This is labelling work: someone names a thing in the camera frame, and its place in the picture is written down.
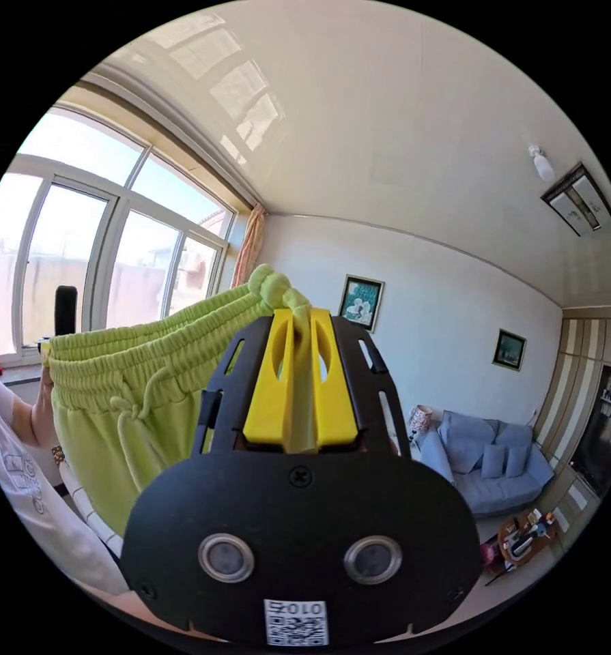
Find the hand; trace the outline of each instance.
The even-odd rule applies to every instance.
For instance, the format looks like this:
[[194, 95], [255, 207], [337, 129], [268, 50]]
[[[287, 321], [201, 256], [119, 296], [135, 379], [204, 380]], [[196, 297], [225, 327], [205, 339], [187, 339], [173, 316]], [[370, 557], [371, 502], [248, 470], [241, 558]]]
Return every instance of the hand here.
[[50, 370], [43, 366], [37, 402], [32, 407], [32, 431], [37, 442], [43, 448], [52, 448], [59, 443], [53, 422], [53, 404], [51, 402], [54, 386]]

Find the drawstring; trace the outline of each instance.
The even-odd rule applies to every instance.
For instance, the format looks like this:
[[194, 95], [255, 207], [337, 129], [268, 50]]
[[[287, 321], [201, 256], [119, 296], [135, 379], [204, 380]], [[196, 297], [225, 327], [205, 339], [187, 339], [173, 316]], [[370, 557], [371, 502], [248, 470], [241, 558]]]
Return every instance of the drawstring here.
[[128, 449], [127, 440], [125, 438], [124, 422], [126, 421], [126, 419], [128, 419], [136, 423], [139, 434], [141, 434], [143, 440], [146, 442], [146, 446], [148, 447], [150, 454], [152, 454], [153, 459], [155, 460], [155, 464], [159, 469], [157, 472], [160, 473], [161, 471], [167, 469], [169, 467], [169, 464], [164, 458], [164, 456], [162, 455], [162, 453], [160, 452], [160, 450], [155, 446], [154, 437], [151, 431], [148, 429], [148, 427], [146, 427], [144, 421], [146, 420], [146, 418], [148, 418], [148, 414], [150, 412], [150, 394], [152, 393], [153, 387], [161, 379], [165, 378], [168, 374], [169, 374], [168, 367], [163, 366], [160, 370], [158, 370], [150, 377], [150, 380], [148, 380], [146, 387], [143, 391], [143, 402], [141, 405], [141, 409], [139, 409], [139, 406], [135, 403], [134, 398], [132, 396], [132, 391], [130, 390], [130, 386], [123, 379], [123, 376], [121, 376], [121, 383], [120, 383], [122, 394], [127, 396], [130, 400], [128, 400], [128, 398], [123, 398], [121, 396], [112, 396], [112, 398], [109, 401], [114, 409], [118, 409], [121, 412], [119, 414], [116, 428], [119, 435], [119, 441], [121, 443], [121, 447], [123, 448], [124, 456], [126, 457], [126, 461], [128, 462], [130, 475], [132, 476], [132, 480], [134, 484], [137, 486], [137, 490], [139, 492], [143, 490], [145, 485], [142, 484], [142, 482], [140, 481], [137, 472], [135, 470], [135, 466], [132, 463], [131, 453]]

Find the lampshade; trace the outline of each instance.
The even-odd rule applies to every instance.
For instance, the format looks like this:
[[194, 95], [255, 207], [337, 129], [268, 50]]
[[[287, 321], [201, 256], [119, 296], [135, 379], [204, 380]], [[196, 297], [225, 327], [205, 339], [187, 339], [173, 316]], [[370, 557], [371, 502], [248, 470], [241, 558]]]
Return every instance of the lampshade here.
[[408, 419], [408, 426], [412, 432], [427, 432], [430, 426], [430, 419], [433, 410], [425, 405], [417, 405], [413, 407]]

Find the qr code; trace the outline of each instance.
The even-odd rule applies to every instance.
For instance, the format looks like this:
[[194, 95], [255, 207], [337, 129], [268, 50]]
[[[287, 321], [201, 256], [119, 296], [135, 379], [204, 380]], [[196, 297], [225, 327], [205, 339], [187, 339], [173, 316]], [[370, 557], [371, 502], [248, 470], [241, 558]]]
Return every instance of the qr code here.
[[270, 646], [328, 645], [328, 616], [323, 601], [265, 600], [264, 616]]

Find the wooden table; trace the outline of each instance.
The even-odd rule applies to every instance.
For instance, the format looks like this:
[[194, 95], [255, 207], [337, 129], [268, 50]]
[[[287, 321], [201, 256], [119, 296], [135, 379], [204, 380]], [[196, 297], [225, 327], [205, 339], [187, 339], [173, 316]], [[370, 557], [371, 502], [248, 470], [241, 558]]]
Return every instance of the wooden table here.
[[[494, 578], [487, 583], [488, 585], [494, 582], [497, 578], [500, 578], [503, 574], [508, 573], [508, 571], [512, 571], [515, 568], [527, 564], [535, 555], [544, 550], [551, 541], [557, 538], [558, 524], [557, 522], [553, 522], [547, 527], [547, 536], [533, 539], [528, 550], [522, 557], [513, 557], [510, 550], [505, 548], [506, 539], [515, 533], [523, 535], [530, 528], [530, 521], [528, 520], [529, 514], [530, 512], [525, 512], [516, 517], [510, 518], [499, 528], [497, 541], [502, 559], [497, 559], [493, 564], [490, 564], [487, 567], [488, 570], [494, 574]], [[518, 530], [515, 526], [514, 518], [516, 518], [519, 523]]]

